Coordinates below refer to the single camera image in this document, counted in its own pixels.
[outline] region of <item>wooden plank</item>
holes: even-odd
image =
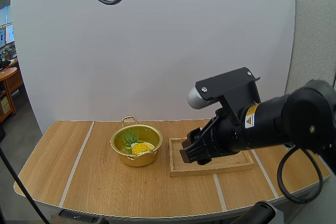
[[[253,153],[248,152],[254,162],[254,169],[217,175],[227,210],[275,198]]]
[[[256,149],[256,153],[279,196],[283,194],[278,186],[277,170],[280,161],[287,152],[288,150],[281,145]],[[328,177],[330,173],[320,158],[314,154],[313,157],[322,171],[323,178]],[[283,167],[282,178],[285,187],[291,193],[318,181],[318,175],[313,165],[301,150],[297,150],[288,158]]]
[[[197,162],[186,164],[183,162],[180,154],[184,140],[186,140],[186,137],[169,139],[171,177],[231,173],[254,167],[253,160],[248,151],[239,152],[236,155],[214,158],[206,165],[199,165]]]
[[[53,123],[22,168],[19,178],[33,199],[58,206],[92,122]],[[23,195],[15,183],[14,190]]]
[[[222,210],[213,175],[170,177],[169,137],[185,137],[208,120],[143,122],[157,127],[163,143],[144,167],[122,163],[110,145],[118,122],[95,122],[63,207],[129,217],[201,215]]]

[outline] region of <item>warning label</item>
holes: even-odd
[[[251,128],[253,126],[254,126],[254,114],[247,115],[245,117],[245,128],[248,129],[248,128]]]
[[[246,116],[245,116],[245,128],[246,129],[254,126],[254,115],[256,113],[258,106],[259,104],[253,105],[247,110]]]

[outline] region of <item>gray partition wall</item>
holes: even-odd
[[[296,0],[295,31],[286,93],[311,79],[334,85],[336,0]]]
[[[293,53],[286,93],[310,79],[335,85],[336,0],[296,0]],[[307,204],[291,222],[334,223],[336,219],[336,177],[324,183],[321,194]]]

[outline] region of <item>office desk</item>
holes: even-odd
[[[278,164],[287,153],[282,146],[249,151],[254,161],[250,170],[170,177],[169,138],[185,137],[207,121],[143,122],[163,134],[157,159],[145,167],[123,164],[113,151],[110,138],[120,122],[55,122],[19,177],[37,201],[119,220],[205,221],[240,215],[259,200],[275,205],[286,201],[276,181]],[[328,170],[315,159],[327,179]],[[296,194],[308,193],[318,181],[302,151],[287,160],[283,171],[285,186]],[[16,184],[14,189],[22,195]]]
[[[5,67],[3,70],[6,70],[8,68],[13,68],[13,67],[17,68],[17,72],[13,76],[7,79],[8,88],[9,88],[10,93],[13,93],[15,90],[17,90],[20,86],[23,85],[23,79],[21,75],[19,61],[17,60],[17,58],[15,58],[14,61],[11,64],[9,64],[7,67]]]

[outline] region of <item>yellow metal pot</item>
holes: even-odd
[[[124,122],[129,118],[134,119],[135,123],[125,126]],[[135,167],[145,166],[152,163],[156,159],[158,148],[162,144],[162,133],[153,126],[138,123],[136,118],[132,115],[124,117],[121,121],[121,126],[122,127],[111,137],[111,146],[118,153],[121,161],[127,165]],[[133,133],[137,132],[139,135],[139,140],[152,144],[154,149],[141,152],[136,155],[122,152],[121,148],[124,145],[123,135],[125,131],[129,130],[131,130]]]

